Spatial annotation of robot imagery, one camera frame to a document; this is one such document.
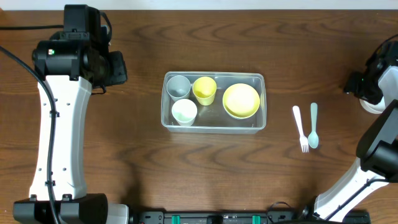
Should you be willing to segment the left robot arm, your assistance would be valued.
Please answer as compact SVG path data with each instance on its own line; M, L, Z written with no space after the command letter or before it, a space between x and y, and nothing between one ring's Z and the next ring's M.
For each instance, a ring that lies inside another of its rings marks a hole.
M123 84L123 55L109 50L111 24L85 4L64 8L63 30L40 41L30 72L41 104L37 167L27 199L16 201L20 223L128 223L129 207L87 191L83 168L85 116L95 89Z

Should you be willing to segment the yellow plastic bowl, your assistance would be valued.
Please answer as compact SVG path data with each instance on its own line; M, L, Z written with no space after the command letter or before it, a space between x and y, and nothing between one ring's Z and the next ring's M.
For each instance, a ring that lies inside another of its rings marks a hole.
M256 114L260 107L260 96L250 85L237 83L223 93L224 110L234 119L247 119Z

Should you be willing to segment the mint green plastic spoon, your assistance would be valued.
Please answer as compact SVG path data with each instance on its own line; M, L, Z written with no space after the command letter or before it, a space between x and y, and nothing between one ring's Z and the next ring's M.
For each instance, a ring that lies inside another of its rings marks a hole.
M308 143L312 149L316 149L319 145L319 137L317 134L318 105L316 103L311 103L310 112L311 112L312 130L308 136Z

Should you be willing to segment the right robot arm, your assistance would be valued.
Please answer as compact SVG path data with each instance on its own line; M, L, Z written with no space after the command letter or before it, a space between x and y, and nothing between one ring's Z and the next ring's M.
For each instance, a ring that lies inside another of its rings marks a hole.
M378 118L363 134L356 159L332 188L303 210L308 220L342 222L368 195L397 183L397 36L384 40L366 61L363 72L353 72L343 88Z

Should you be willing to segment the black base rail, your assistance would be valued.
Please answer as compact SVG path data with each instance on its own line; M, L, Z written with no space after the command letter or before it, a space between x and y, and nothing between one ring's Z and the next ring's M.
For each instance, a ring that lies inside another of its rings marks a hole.
M150 209L130 211L128 224L280 224L280 223L326 223L320 218L310 217L308 209L300 214L282 202L271 205L265 211L177 211Z

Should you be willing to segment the clear plastic container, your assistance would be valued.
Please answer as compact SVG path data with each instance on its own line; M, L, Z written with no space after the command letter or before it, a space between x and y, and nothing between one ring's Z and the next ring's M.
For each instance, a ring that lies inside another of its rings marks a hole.
M167 93L167 82L174 76L181 75L194 83L200 77L211 77L217 84L214 102L203 106L197 102L193 93L189 100L198 109L197 116L191 126L181 126L172 116L173 99ZM234 119L224 109L222 98L225 90L231 85L244 83L252 86L260 97L260 106L256 114L246 119ZM255 134L264 129L267 123L267 101L264 77L259 73L238 72L167 72L162 87L160 111L161 123L170 132L176 133L214 133L214 134Z

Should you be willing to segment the pink plastic fork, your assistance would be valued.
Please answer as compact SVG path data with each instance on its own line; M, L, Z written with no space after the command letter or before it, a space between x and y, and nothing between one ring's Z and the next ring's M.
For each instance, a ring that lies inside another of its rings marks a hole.
M309 152L309 143L308 143L308 138L304 135L304 132L303 132L300 108L297 105L295 105L292 107L292 111L294 114L295 122L296 122L298 133L299 133L299 141L300 141L301 150L303 153L308 153Z

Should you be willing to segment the grey plastic cup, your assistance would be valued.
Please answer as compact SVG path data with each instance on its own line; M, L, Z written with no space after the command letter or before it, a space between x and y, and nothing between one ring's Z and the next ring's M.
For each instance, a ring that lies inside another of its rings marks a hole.
M185 76L176 75L167 82L166 90L173 101L188 99L191 83Z

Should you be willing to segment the white plastic bowl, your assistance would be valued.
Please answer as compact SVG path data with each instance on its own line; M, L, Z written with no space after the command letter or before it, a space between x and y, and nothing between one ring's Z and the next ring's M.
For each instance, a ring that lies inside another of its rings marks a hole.
M382 100L376 105L364 100L360 100L359 102L367 112L372 114L381 114L386 109L384 98L382 98Z

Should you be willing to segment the white plastic cup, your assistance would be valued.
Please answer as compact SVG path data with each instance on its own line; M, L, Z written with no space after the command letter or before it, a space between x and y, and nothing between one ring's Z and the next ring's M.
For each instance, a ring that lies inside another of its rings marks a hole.
M172 116L181 126L191 126L197 116L196 104L188 99L176 101L172 106Z

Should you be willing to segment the yellow plastic cup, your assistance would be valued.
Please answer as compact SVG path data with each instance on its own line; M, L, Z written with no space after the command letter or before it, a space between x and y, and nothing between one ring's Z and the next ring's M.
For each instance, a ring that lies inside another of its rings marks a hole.
M214 102L217 85L211 77L200 77L193 83L193 94L203 106L209 106Z

